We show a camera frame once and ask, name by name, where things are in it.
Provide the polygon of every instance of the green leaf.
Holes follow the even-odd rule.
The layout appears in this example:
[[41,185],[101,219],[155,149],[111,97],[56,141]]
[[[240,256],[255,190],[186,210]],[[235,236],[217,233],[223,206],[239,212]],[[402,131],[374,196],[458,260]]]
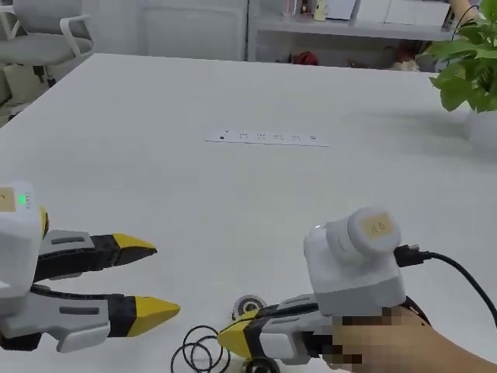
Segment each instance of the green leaf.
[[441,85],[440,98],[447,111],[456,110],[471,94],[471,83],[455,77]]
[[447,58],[461,52],[478,52],[479,46],[467,40],[434,41],[424,54],[431,54],[437,58]]
[[495,59],[497,59],[497,50],[486,51],[484,49],[479,49],[476,52],[476,56],[474,58],[476,58],[476,59],[479,59],[479,58],[488,58],[488,59],[495,60]]
[[497,2],[495,0],[481,0],[479,9],[489,21],[497,21]]
[[469,25],[464,26],[457,31],[457,35],[460,37],[464,37],[472,44],[483,44],[485,42],[484,33],[481,30],[480,26],[477,25]]
[[431,83],[438,89],[457,78],[465,78],[464,67],[460,63],[450,64],[444,68],[435,78],[429,78]]
[[487,101],[485,91],[481,88],[472,89],[467,95],[467,103],[475,111],[487,105]]

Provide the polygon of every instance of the human hand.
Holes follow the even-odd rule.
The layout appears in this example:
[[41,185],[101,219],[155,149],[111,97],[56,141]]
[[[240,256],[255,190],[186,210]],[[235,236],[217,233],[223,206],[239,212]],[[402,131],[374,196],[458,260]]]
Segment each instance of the human hand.
[[426,341],[438,334],[414,312],[395,307],[379,317],[333,320],[333,347],[323,359],[328,366],[353,373],[410,371],[411,361],[423,358]]

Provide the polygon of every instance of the black tip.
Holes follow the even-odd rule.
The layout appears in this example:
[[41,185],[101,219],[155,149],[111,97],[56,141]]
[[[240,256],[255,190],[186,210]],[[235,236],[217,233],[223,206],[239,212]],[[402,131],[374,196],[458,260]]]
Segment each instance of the black tip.
[[41,333],[7,339],[0,337],[0,347],[7,351],[35,351],[40,344]]
[[157,253],[156,249],[144,249],[142,247],[127,247],[126,249],[121,249],[119,257],[114,263],[114,266],[124,266],[126,264],[142,260],[156,253]]

